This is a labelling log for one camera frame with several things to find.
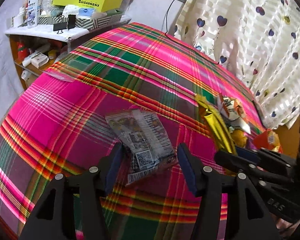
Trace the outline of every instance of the wooden shelf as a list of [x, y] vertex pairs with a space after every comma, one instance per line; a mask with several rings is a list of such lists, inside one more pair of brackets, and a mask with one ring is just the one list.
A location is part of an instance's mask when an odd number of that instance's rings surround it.
[[39, 69], [37, 69], [34, 65], [29, 64], [28, 66], [24, 67], [22, 62], [20, 60], [15, 60], [14, 63], [16, 65], [18, 65], [19, 67], [29, 71], [30, 73], [32, 73], [33, 75], [36, 75], [37, 77], [40, 76], [42, 74], [42, 72], [46, 69], [48, 69], [49, 67], [51, 67], [53, 65], [55, 61], [54, 59], [49, 59], [49, 61], [44, 64], [43, 66], [41, 66]]

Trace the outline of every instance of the silver screw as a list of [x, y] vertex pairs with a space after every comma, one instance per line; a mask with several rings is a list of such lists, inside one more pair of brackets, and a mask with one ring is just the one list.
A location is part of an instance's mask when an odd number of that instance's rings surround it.
[[239, 179], [245, 179], [247, 176], [246, 176], [246, 174], [244, 174], [244, 173], [239, 173], [238, 174], [238, 178]]
[[267, 185], [263, 180], [259, 180], [259, 184], [260, 184], [261, 186]]
[[97, 172], [99, 169], [98, 169], [98, 167], [96, 167], [96, 166], [93, 166], [93, 167], [91, 167], [90, 169], [89, 169], [89, 171], [91, 172], [91, 173], [95, 173], [95, 172]]
[[59, 180], [63, 178], [63, 174], [62, 173], [58, 173], [54, 176], [55, 179]]
[[203, 167], [203, 170], [204, 170], [205, 172], [211, 172], [211, 171], [212, 171], [212, 168], [211, 168], [210, 166], [204, 166], [204, 167]]

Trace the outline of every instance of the qr code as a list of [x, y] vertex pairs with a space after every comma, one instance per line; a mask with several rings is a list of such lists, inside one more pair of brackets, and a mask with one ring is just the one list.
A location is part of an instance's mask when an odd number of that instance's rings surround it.
[[136, 153], [136, 157], [140, 168], [153, 164], [153, 159], [149, 150]]

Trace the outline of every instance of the black cable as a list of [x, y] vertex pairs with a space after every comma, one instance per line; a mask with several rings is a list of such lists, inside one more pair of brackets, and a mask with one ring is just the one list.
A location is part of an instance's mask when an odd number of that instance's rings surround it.
[[[171, 38], [167, 35], [167, 33], [168, 33], [168, 13], [169, 13], [169, 10], [170, 10], [170, 8], [171, 8], [171, 6], [172, 6], [172, 4], [173, 4], [174, 1], [175, 1], [175, 0], [172, 1], [172, 3], [170, 4], [170, 6], [169, 6], [169, 8], [168, 8], [168, 10], [167, 10], [167, 14], [166, 14], [166, 30], [167, 30], [167, 31], [165, 32], [164, 36], [166, 36], [169, 40], [171, 40], [171, 41], [173, 41], [173, 42], [175, 42], [175, 43], [178, 43], [179, 45], [185, 47], [186, 49], [191, 49], [193, 52], [198, 53], [198, 50], [197, 50], [197, 49], [188, 48], [187, 46], [185, 46], [185, 45], [183, 45], [183, 44], [181, 44], [181, 43], [179, 43], [179, 42], [177, 42], [177, 41], [174, 41], [173, 39], [171, 39]], [[204, 59], [205, 59], [206, 61], [212, 63], [212, 64], [216, 64], [215, 62], [212, 62], [212, 61], [208, 60], [207, 58], [204, 58]]]

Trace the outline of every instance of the blue heart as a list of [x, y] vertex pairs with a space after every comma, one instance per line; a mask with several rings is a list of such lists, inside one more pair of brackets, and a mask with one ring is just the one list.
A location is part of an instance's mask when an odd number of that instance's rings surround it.
[[227, 18], [223, 18], [221, 15], [218, 16], [217, 18], [217, 23], [220, 27], [223, 27], [227, 24], [228, 19]]
[[292, 53], [292, 57], [293, 57], [294, 59], [298, 59], [298, 58], [299, 58], [299, 55], [298, 55], [297, 52], [294, 52], [294, 53]]
[[197, 19], [198, 27], [203, 27], [205, 24], [206, 24], [205, 20], [202, 20], [201, 18]]
[[225, 63], [227, 61], [227, 58], [226, 57], [224, 57], [224, 56], [221, 56], [220, 57], [220, 62], [223, 64], [223, 63]]
[[256, 12], [261, 16], [265, 15], [265, 10], [260, 6], [256, 7]]

